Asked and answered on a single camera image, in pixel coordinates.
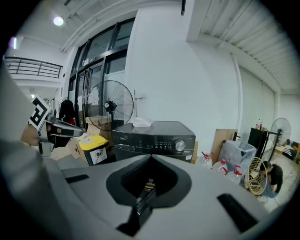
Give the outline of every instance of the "control panel button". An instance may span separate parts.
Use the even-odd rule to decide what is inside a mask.
[[[182,140],[178,140],[175,143],[175,149],[179,152],[183,151],[185,149],[185,147],[186,147],[186,144]]]

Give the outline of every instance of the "black and yellow box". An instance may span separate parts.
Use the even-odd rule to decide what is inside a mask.
[[[83,150],[90,166],[107,159],[105,149],[107,145],[108,141],[99,135],[91,135],[79,141],[79,146]]]

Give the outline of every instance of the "balcony railing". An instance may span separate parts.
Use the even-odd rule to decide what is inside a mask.
[[[62,66],[34,59],[5,57],[10,74],[35,75],[59,78]]]

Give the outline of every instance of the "hanging clothes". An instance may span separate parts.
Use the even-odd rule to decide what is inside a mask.
[[[72,101],[66,99],[60,104],[60,120],[75,125],[73,118],[75,117],[75,111]]]

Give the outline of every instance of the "black hair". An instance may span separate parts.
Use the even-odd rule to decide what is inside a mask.
[[[272,167],[272,164],[270,162],[268,162],[268,161],[263,161],[263,164],[261,164],[261,166],[260,166],[261,171],[264,170],[265,166],[268,169],[268,168]]]

